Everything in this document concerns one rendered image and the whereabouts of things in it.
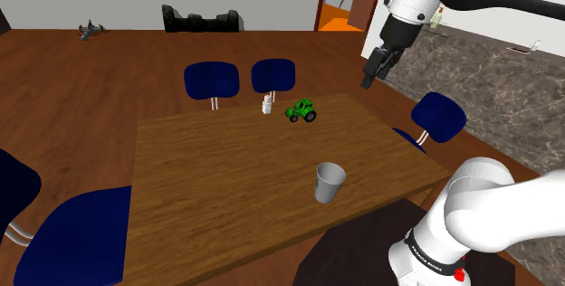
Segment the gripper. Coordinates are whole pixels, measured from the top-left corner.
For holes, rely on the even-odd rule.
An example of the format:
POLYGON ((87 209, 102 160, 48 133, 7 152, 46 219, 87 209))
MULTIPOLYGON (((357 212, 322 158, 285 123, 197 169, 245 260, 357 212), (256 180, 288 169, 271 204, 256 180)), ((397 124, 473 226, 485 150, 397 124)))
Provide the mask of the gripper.
POLYGON ((372 51, 363 68, 364 77, 360 86, 368 90, 377 74, 379 79, 385 80, 389 71, 401 58, 401 50, 412 46, 421 28, 421 24, 409 24, 390 14, 379 35, 383 41, 381 47, 384 49, 376 47, 372 51), (386 59, 387 51, 392 53, 386 59))

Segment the blue chair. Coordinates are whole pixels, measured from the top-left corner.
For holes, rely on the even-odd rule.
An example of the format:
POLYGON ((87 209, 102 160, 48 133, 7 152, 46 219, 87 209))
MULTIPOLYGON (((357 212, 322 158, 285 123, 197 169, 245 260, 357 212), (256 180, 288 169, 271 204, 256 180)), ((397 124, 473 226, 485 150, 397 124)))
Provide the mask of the blue chair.
POLYGON ((423 153, 426 152, 422 145, 428 138, 445 143, 457 135, 467 122, 464 110, 456 102, 435 91, 430 91, 418 102, 410 118, 423 130, 418 139, 404 130, 393 130, 423 153))
POLYGON ((290 91, 295 86, 295 73, 295 63, 289 59, 260 60, 251 69, 253 89, 258 93, 290 91))
POLYGON ((39 174, 0 149, 0 230, 24 247, 14 286, 114 286, 123 279, 131 187, 96 190, 55 208, 34 234, 15 223, 42 188, 39 174))
POLYGON ((196 62, 184 69, 187 95, 193 100, 211 101, 218 110, 219 98, 233 98, 240 90, 239 71, 230 62, 196 62))

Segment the black sofa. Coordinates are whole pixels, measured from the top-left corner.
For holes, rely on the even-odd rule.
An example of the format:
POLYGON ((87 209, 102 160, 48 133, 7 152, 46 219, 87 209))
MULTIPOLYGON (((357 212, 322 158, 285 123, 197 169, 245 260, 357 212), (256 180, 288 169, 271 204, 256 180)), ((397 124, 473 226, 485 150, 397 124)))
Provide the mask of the black sofa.
POLYGON ((205 19, 200 14, 182 17, 171 5, 162 5, 161 9, 167 33, 239 33, 244 29, 242 18, 235 10, 205 19))

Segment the brown wooden dining table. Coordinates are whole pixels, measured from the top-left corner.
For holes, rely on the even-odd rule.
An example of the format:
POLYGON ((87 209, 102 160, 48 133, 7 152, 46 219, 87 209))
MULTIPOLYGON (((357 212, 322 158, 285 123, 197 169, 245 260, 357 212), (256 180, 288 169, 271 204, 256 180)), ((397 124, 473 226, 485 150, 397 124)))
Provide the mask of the brown wooden dining table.
POLYGON ((195 286, 449 177, 354 99, 313 104, 312 123, 281 101, 141 121, 121 286, 195 286), (328 204, 324 162, 346 172, 328 204))

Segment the green toy tractor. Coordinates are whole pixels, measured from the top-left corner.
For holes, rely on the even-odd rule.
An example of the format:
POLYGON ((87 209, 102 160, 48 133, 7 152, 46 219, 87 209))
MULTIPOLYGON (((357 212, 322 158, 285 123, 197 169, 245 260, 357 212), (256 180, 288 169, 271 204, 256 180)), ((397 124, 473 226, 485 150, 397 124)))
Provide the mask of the green toy tractor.
POLYGON ((312 101, 309 99, 297 101, 294 106, 288 108, 284 114, 290 122, 296 122, 299 118, 302 118, 305 122, 310 123, 317 118, 317 112, 313 108, 312 101))

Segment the grey toy aeroplane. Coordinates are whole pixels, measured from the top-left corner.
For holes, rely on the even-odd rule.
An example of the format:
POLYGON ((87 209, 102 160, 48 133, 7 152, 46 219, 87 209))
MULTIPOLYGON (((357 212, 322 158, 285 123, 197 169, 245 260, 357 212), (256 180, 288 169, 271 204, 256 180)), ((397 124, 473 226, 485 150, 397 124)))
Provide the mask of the grey toy aeroplane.
POLYGON ((104 32, 106 32, 106 28, 101 24, 98 24, 97 26, 95 26, 91 21, 89 21, 86 26, 82 26, 82 25, 79 26, 79 32, 80 32, 80 35, 81 35, 81 40, 82 41, 88 41, 89 38, 94 33, 104 33, 104 32))

